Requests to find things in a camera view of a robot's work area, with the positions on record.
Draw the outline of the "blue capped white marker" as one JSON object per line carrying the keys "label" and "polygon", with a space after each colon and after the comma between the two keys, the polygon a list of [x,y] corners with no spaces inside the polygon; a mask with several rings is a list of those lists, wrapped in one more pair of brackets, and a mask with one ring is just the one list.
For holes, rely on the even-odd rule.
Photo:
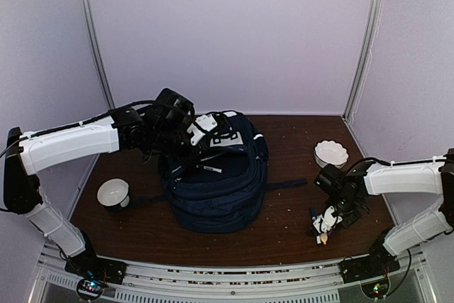
{"label": "blue capped white marker", "polygon": [[309,207],[309,211],[310,211],[310,215],[311,215],[311,220],[312,220],[312,221],[315,221],[315,220],[316,220],[316,217],[317,217],[315,208],[313,208],[312,206],[310,206],[310,207]]}

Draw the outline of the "pink and yellow highlighter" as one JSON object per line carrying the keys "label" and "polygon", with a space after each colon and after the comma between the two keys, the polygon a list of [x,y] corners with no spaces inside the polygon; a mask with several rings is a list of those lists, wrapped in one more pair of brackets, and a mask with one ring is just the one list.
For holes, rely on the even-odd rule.
{"label": "pink and yellow highlighter", "polygon": [[328,243],[328,234],[327,233],[321,233],[316,237],[316,243],[318,245],[323,245],[326,246]]}

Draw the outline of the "navy blue student backpack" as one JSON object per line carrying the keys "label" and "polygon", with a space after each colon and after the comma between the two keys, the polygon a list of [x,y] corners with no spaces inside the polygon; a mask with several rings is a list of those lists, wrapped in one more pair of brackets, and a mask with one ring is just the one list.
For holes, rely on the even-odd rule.
{"label": "navy blue student backpack", "polygon": [[[198,233],[231,233],[251,224],[267,191],[304,185],[306,179],[270,183],[265,137],[237,111],[225,112],[226,125],[209,141],[208,155],[195,163],[163,155],[157,159],[163,193],[139,197],[129,208],[168,201],[178,222]],[[196,165],[223,169],[222,174]]]}

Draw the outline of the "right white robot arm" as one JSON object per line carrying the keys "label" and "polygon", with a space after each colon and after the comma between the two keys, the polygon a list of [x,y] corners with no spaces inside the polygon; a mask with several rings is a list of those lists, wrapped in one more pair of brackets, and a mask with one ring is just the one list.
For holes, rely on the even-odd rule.
{"label": "right white robot arm", "polygon": [[407,222],[377,237],[367,256],[340,262],[344,282],[354,282],[397,271],[397,256],[442,233],[453,232],[453,151],[430,160],[386,162],[376,158],[357,161],[342,171],[328,164],[315,184],[328,195],[326,208],[312,223],[315,236],[337,226],[347,228],[367,208],[367,198],[387,193],[431,193],[438,200]]}

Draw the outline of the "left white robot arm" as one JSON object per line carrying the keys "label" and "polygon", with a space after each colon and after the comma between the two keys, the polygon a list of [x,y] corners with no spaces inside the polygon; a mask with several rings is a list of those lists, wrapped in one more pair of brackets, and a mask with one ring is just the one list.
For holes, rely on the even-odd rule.
{"label": "left white robot arm", "polygon": [[114,109],[86,121],[44,131],[9,131],[4,160],[3,210],[25,216],[53,240],[67,261],[85,278],[104,270],[87,234],[49,202],[38,172],[89,155],[139,149],[170,155],[200,155],[209,136],[222,126],[215,114],[195,116],[192,108],[152,104],[135,110]]}

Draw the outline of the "black marker pen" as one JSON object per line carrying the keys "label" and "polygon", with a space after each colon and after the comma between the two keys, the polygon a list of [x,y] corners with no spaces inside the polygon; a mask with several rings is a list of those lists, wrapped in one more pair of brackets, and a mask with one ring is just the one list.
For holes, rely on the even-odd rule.
{"label": "black marker pen", "polygon": [[221,168],[217,168],[217,167],[212,167],[212,166],[208,166],[208,165],[196,165],[197,168],[199,169],[202,169],[202,170],[207,170],[207,171],[210,171],[210,172],[216,172],[216,173],[219,173],[219,174],[222,174],[223,172],[223,169]]}

